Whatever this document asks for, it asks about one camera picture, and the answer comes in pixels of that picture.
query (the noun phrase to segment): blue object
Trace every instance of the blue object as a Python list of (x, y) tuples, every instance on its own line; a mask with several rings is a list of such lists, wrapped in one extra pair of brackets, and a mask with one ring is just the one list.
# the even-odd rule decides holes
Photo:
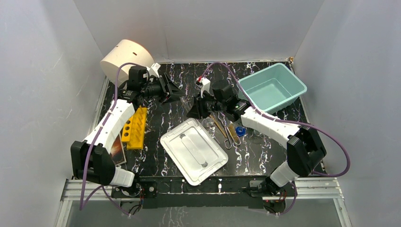
[(239, 137), (241, 137), (241, 136), (245, 135), (246, 130), (245, 130), (245, 128), (243, 128), (241, 126), (238, 126), (238, 127), (235, 128), (235, 132), (237, 133), (237, 135)]
[[(306, 85), (282, 63), (274, 64), (238, 82), (250, 101), (269, 114), (291, 105), (307, 90)], [(238, 96), (245, 99), (241, 91)]]

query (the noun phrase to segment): black marbled table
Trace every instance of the black marbled table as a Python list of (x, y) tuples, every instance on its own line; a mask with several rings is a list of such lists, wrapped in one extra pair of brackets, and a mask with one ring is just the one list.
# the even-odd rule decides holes
[[(226, 63), (241, 79), (262, 70), (275, 62), (236, 62)], [(146, 134), (143, 150), (126, 150), (127, 163), (122, 168), (138, 172), (141, 176), (182, 176), (175, 163), (160, 144), (160, 137), (166, 132), (187, 120), (184, 105), (191, 106), (193, 96), (198, 94), (199, 89), (194, 81), (199, 77), (207, 63), (175, 63), (162, 64), (159, 74), (167, 73), (171, 80), (185, 91), (186, 96), (181, 102), (161, 105), (155, 99), (148, 100), (145, 106), (148, 108), (146, 122)], [(207, 78), (213, 84), (216, 80), (226, 79), (236, 90), (234, 79), (229, 75), (226, 68), (214, 65), (207, 72)], [(103, 109), (100, 119), (110, 108), (113, 98), (114, 84), (109, 83), (106, 92)], [(306, 122), (305, 113), (298, 98), (292, 105), (275, 113), (281, 119)], [(222, 114), (215, 114), (223, 119)], [(226, 149), (224, 137), (220, 130), (212, 125), (206, 127), (210, 135), (220, 144), (228, 154), (228, 163), (218, 170), (215, 176), (250, 176), (268, 175), (276, 167), (286, 160), (286, 150), (276, 141), (260, 134), (257, 131), (247, 129), (246, 134), (241, 138), (241, 145), (238, 148)]]

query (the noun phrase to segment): gray wall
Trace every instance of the gray wall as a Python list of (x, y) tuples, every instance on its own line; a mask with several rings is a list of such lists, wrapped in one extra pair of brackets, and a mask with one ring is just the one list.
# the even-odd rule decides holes
[(284, 59), (323, 0), (74, 0), (103, 55), (122, 39), (158, 62)]
[(1, 226), (53, 226), (102, 55), (72, 0), (0, 2)]
[[(312, 123), (349, 149), (340, 177), (354, 226), (400, 226), (401, 2), (326, 0), (295, 57)], [(326, 142), (329, 172), (344, 155)]]

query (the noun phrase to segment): yellow holder with holes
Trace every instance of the yellow holder with holes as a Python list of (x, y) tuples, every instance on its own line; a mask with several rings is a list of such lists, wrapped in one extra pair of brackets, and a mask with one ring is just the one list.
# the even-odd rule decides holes
[(127, 149), (143, 149), (147, 112), (146, 107), (139, 107), (124, 125), (121, 141), (127, 143)]

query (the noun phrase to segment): purple cable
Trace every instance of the purple cable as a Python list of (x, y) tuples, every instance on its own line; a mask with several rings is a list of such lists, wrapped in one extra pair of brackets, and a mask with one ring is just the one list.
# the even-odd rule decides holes
[[(235, 82), (238, 85), (238, 88), (241, 90), (241, 92), (243, 93), (243, 95), (249, 100), (249, 103), (251, 104), (252, 108), (258, 113), (260, 114), (262, 117), (267, 118), (269, 120), (274, 120), (274, 118), (265, 115), (262, 111), (260, 111), (252, 102), (250, 97), (245, 93), (244, 89), (242, 88), (242, 86), (239, 84), (238, 79), (236, 78), (235, 74), (231, 71), (231, 69), (226, 65), (223, 64), (221, 62), (213, 62), (211, 63), (206, 69), (205, 71), (202, 73), (201, 77), (205, 77), (205, 74), (207, 72), (207, 70), (209, 70), (211, 68), (212, 65), (214, 64), (220, 64), (223, 65), (224, 67), (226, 67), (228, 69), (228, 72), (232, 75), (232, 77), (234, 78)], [(342, 149), (342, 151), (344, 152), (345, 158), (347, 160), (347, 166), (345, 167), (344, 171), (342, 171), (339, 174), (324, 174), (324, 173), (319, 173), (316, 171), (312, 171), (312, 174), (316, 174), (316, 175), (320, 175), (320, 176), (325, 176), (325, 177), (339, 177), (342, 176), (344, 174), (346, 174), (349, 170), (349, 167), (351, 166), (351, 160), (349, 158), (349, 154), (347, 152), (347, 150), (345, 149), (345, 147), (336, 139), (334, 138), (332, 135), (330, 135), (328, 132), (325, 132), (319, 128), (317, 128), (314, 125), (308, 124), (308, 123), (303, 123), (303, 122), (295, 122), (295, 121), (287, 121), (287, 120), (282, 120), (282, 119), (276, 119), (277, 122), (282, 122), (282, 123), (291, 123), (291, 124), (298, 124), (298, 125), (302, 125), (302, 126), (306, 126), (306, 127), (310, 127), (312, 129), (315, 129), (321, 133), (323, 133), (324, 135), (326, 135), (327, 137), (329, 137), (330, 139), (332, 139), (335, 143), (337, 143), (337, 145)]]
[[(113, 111), (113, 109), (114, 109), (115, 106), (117, 105), (117, 95), (118, 95), (118, 94), (117, 94), (117, 92), (118, 92), (118, 90), (117, 90), (117, 84), (118, 84), (118, 75), (120, 74), (121, 69), (122, 69), (124, 66), (126, 66), (126, 65), (137, 65), (137, 66), (140, 66), (140, 65), (138, 65), (138, 64), (128, 62), (128, 63), (122, 64), (122, 65), (118, 68), (118, 70), (117, 70), (117, 75), (116, 75), (116, 77), (115, 77), (115, 83), (114, 83), (114, 103), (113, 103), (112, 107), (110, 107), (110, 110), (111, 110), (111, 111)], [(107, 122), (107, 120), (109, 119), (110, 116), (111, 116), (111, 113), (107, 113), (105, 120), (102, 122), (102, 125), (105, 125), (105, 124), (106, 124), (106, 122)], [(89, 157), (90, 157), (90, 154), (92, 153), (93, 146), (94, 146), (94, 144), (95, 144), (97, 138), (99, 137), (99, 135), (100, 135), (102, 129), (103, 129), (103, 128), (100, 127), (99, 130), (97, 131), (95, 137), (93, 138), (93, 141), (92, 141), (92, 143), (90, 144), (89, 150), (88, 150), (88, 152), (87, 152), (87, 157), (86, 157), (86, 159), (85, 159), (84, 174), (83, 174), (83, 176), (82, 176), (81, 197), (80, 197), (80, 200), (79, 200), (79, 210), (82, 210), (82, 209), (85, 207), (86, 203), (89, 201), (89, 198), (92, 197), (92, 195), (93, 195), (97, 190), (99, 190), (100, 188), (102, 188), (102, 189), (103, 189), (103, 192), (106, 194), (106, 197), (114, 204), (114, 206), (116, 206), (116, 207), (117, 207), (119, 210), (121, 210), (124, 214), (129, 215), (128, 212), (126, 212), (125, 210), (123, 210), (114, 200), (112, 200), (111, 196), (106, 192), (105, 188), (104, 188), (102, 185), (99, 186), (99, 187), (97, 187), (97, 188), (95, 188), (95, 189), (88, 195), (88, 197), (85, 199), (85, 202), (84, 202), (85, 186), (86, 186), (86, 183), (87, 183), (87, 169), (88, 169), (88, 165), (89, 165)]]
[(290, 185), (292, 185), (292, 187), (294, 188), (294, 191), (295, 191), (295, 194), (294, 194), (294, 199), (292, 200), (292, 203), (291, 203), (291, 205), (289, 206), (289, 208), (288, 208), (287, 210), (285, 210), (284, 212), (282, 212), (282, 213), (279, 213), (279, 215), (286, 214), (287, 212), (289, 212), (289, 211), (292, 209), (292, 207), (293, 207), (293, 206), (294, 206), (294, 204), (295, 204), (295, 199), (296, 199), (296, 196), (298, 195), (298, 192), (296, 191), (295, 184), (294, 184), (294, 183), (292, 183), (292, 182), (290, 182), (289, 184), (290, 184)]

